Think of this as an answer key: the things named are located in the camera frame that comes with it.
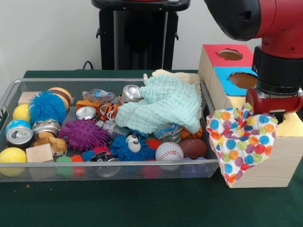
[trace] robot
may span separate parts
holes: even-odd
[[[255,88],[246,101],[257,114],[285,113],[303,107],[303,0],[205,0],[213,18],[231,39],[262,38],[255,48]]]

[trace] white wall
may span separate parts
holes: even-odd
[[[260,45],[260,40],[243,43],[228,38],[212,18],[204,0],[191,0],[190,7],[178,15],[179,41],[175,42],[174,69],[198,69],[202,44],[242,43],[252,51]]]
[[[26,70],[75,70],[86,60],[100,69],[98,27],[98,9],[90,0],[0,0],[0,96]],[[198,68],[202,43],[235,43],[203,0],[192,0],[179,13],[178,34],[173,60],[178,70]],[[253,48],[258,41],[248,44]]]

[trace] metal basket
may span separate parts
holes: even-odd
[[[68,90],[74,102],[67,112],[65,122],[75,119],[77,100],[82,99],[82,91],[102,88],[119,94],[128,84],[143,86],[142,79],[20,79],[12,82],[0,101],[0,150],[6,146],[5,127],[12,120],[12,113],[24,91],[44,91],[51,87]],[[118,180],[150,178],[199,178],[211,177],[218,168],[218,160],[208,142],[205,120],[203,141],[207,144],[207,160],[145,161],[145,162],[82,162],[82,163],[0,163],[0,182],[31,181],[78,181],[78,180]],[[75,153],[67,151],[68,156]],[[15,176],[5,172],[15,171]]]

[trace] mint green blanket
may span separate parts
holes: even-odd
[[[116,124],[142,133],[153,133],[167,123],[176,123],[195,133],[200,128],[202,98],[194,84],[161,75],[151,77],[140,88],[143,100],[118,109]]]

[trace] polka dot cloth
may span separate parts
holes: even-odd
[[[229,187],[246,170],[268,159],[276,138],[277,123],[269,114],[254,115],[248,103],[241,109],[215,111],[207,117],[209,141]]]

